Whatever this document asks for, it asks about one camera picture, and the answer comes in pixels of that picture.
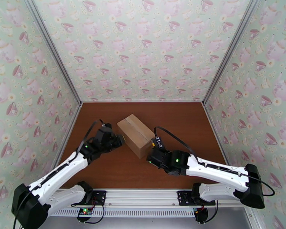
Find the floral wallpaper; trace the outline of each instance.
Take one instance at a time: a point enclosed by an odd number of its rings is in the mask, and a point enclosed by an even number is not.
[[[77,102],[22,0],[0,0],[0,228],[15,187],[51,170]]]
[[[286,229],[286,0],[262,0],[207,108],[232,165],[257,165],[276,191],[266,228]]]
[[[83,101],[201,101],[249,0],[35,0]]]

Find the cardboard box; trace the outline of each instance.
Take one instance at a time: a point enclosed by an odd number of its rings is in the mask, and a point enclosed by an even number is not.
[[[133,114],[118,122],[117,126],[125,138],[125,143],[138,158],[141,159],[151,151],[151,139],[154,138],[155,135]]]

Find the brown tabletop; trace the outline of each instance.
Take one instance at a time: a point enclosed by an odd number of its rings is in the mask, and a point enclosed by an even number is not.
[[[91,123],[102,119],[111,123],[118,133],[117,122],[130,114],[138,117],[151,130],[162,126],[187,143],[204,159],[224,164],[223,156],[208,119],[200,103],[85,103],[80,111],[61,161],[79,145]],[[98,124],[90,136],[94,136]],[[158,132],[168,150],[187,151],[181,144],[162,131]],[[127,145],[101,155],[87,168],[74,175],[64,185],[70,188],[86,181],[93,188],[174,188],[191,189],[193,183],[213,183],[199,177],[170,176],[162,169],[139,159]]]

